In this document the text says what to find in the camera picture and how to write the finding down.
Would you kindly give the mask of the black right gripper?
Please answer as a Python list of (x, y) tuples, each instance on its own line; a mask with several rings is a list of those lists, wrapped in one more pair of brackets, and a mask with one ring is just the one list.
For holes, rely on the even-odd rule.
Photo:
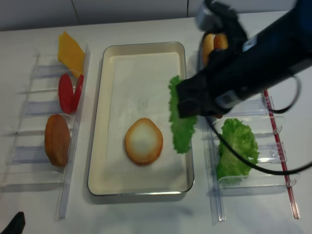
[(225, 115), (234, 107), (232, 50), (213, 50), (207, 65), (176, 86), (181, 118)]

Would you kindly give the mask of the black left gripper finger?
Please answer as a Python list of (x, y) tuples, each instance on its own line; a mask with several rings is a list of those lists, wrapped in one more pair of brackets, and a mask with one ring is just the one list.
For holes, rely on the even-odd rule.
[(1, 234), (22, 234), (25, 224), (24, 212), (18, 212)]

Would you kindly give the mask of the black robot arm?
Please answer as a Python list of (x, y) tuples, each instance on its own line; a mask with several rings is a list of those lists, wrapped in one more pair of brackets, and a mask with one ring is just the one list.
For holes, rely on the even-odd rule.
[[(80, 102), (80, 127), (70, 182), (66, 218), (54, 220), (57, 195), (42, 187), (30, 192), (1, 194), (0, 225), (8, 227), (14, 216), (23, 216), (29, 234), (303, 234), (312, 231), (312, 3), (299, 0), (279, 18), (269, 15), (237, 16), (233, 9), (212, 1), (201, 4), (198, 19), (169, 19), (78, 26), (69, 34), (82, 36), (91, 52)], [(215, 49), (208, 65), (188, 72), (186, 78), (169, 74), (170, 64), (147, 62), (148, 72), (130, 76), (117, 86), (119, 103), (111, 103), (113, 85), (104, 75), (104, 56), (118, 46), (177, 42), (186, 59), (196, 59), (202, 32), (223, 33), (226, 50)], [(289, 151), (288, 169), (280, 164), (265, 167), (249, 163), (233, 146), (213, 118), (230, 113), (246, 99), (273, 89), (272, 114), (290, 113), (283, 125), (283, 142)], [(138, 166), (128, 157), (111, 166), (104, 157), (108, 137), (125, 135), (140, 118), (151, 119), (163, 134), (163, 153), (151, 165)], [(264, 176), (292, 177), (301, 174), (298, 206), (303, 220), (290, 214), (287, 195), (241, 197), (234, 201), (234, 220), (214, 227), (207, 179), (209, 145), (203, 132), (252, 172)], [(157, 192), (130, 192), (102, 196), (92, 182), (111, 181), (109, 172), (127, 184), (145, 179), (152, 185), (167, 173), (177, 175), (184, 148), (193, 154), (194, 185), (176, 193), (178, 201), (161, 201)]]

